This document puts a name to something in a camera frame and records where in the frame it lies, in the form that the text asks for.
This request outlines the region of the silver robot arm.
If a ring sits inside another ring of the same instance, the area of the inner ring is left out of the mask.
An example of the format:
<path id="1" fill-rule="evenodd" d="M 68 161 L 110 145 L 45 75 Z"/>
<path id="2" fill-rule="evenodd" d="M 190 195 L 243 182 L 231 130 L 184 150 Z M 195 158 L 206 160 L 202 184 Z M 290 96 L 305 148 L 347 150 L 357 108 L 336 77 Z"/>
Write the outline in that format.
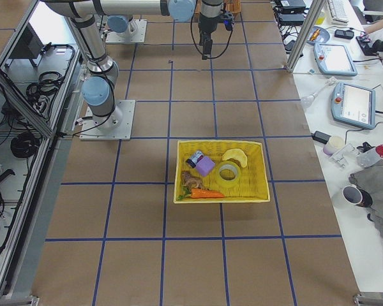
<path id="1" fill-rule="evenodd" d="M 89 77 L 82 84 L 81 94 L 92 112 L 93 130 L 102 136 L 124 125 L 122 107 L 126 102 L 115 99 L 119 68 L 107 53 L 95 17 L 122 16 L 127 31 L 132 15 L 161 15 L 187 22 L 192 20 L 197 7 L 196 1 L 46 1 L 45 4 L 69 22 L 73 37 L 84 53 Z"/>
<path id="2" fill-rule="evenodd" d="M 233 15 L 226 10 L 226 4 L 223 1 L 200 1 L 200 11 L 198 19 L 199 28 L 199 46 L 202 47 L 200 50 L 196 44 L 193 35 L 193 16 L 197 8 L 197 1 L 168 1 L 167 3 L 168 12 L 172 18 L 179 22 L 190 21 L 190 33 L 191 38 L 197 52 L 201 55 L 202 60 L 216 59 L 227 50 L 230 38 L 232 36 L 234 28 Z M 229 40 L 227 41 L 226 47 L 220 55 L 215 57 L 211 56 L 213 40 L 212 33 L 217 29 L 220 22 L 223 22 L 227 31 L 230 31 Z M 111 15 L 107 19 L 107 25 L 110 30 L 115 33 L 131 34 L 131 22 L 129 17 L 124 15 Z"/>

